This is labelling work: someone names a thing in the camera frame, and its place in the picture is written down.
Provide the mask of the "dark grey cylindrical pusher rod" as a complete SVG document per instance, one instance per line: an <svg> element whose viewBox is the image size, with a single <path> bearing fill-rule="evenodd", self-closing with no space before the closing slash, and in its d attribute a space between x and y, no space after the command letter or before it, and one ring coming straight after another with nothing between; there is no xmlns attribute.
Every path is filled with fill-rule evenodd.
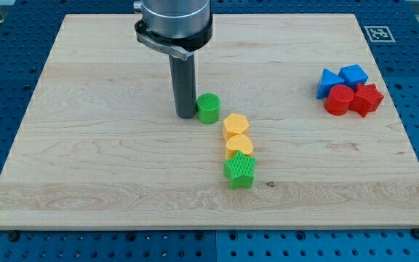
<svg viewBox="0 0 419 262"><path fill-rule="evenodd" d="M190 119L197 112L194 55L186 60L169 55L169 66L177 116Z"/></svg>

